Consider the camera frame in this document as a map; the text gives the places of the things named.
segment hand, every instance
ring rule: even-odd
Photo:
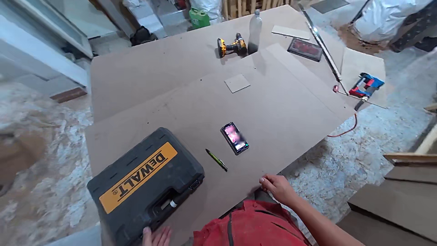
[[[169,226],[162,228],[159,232],[152,231],[146,227],[142,231],[142,246],[168,246],[172,230]]]
[[[299,196],[284,176],[266,174],[260,178],[264,191],[270,191],[280,203],[292,208]]]

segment pen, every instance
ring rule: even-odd
[[[208,155],[210,155],[213,159],[214,159],[214,161],[216,162],[216,163],[218,163],[222,168],[223,168],[223,170],[225,171],[225,172],[227,172],[228,171],[228,169],[225,167],[225,164],[220,160],[220,159],[218,159],[213,153],[211,153],[211,151],[209,151],[208,149],[205,149],[206,150],[206,153],[208,153]]]

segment black tool case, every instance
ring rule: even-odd
[[[156,230],[202,183],[200,163],[166,128],[158,128],[88,182],[117,246]]]

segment cordless drill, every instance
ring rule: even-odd
[[[218,56],[223,58],[226,54],[237,53],[239,56],[247,53],[247,46],[241,34],[237,33],[235,41],[230,45],[225,45],[225,41],[221,38],[217,39]]]

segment red shirt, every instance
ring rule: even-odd
[[[310,246],[281,205],[246,200],[243,207],[194,232],[193,246]]]

